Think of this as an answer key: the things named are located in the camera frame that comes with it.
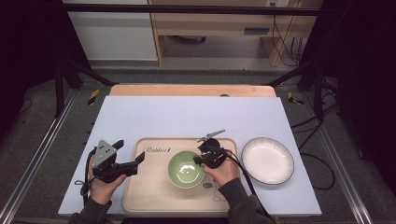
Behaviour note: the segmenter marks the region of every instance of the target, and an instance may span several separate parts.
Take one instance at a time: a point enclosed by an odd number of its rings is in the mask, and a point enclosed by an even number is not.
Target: white cabinet
[[[146,5],[147,0],[64,0],[78,4]],[[69,12],[90,61],[157,61],[149,13]]]

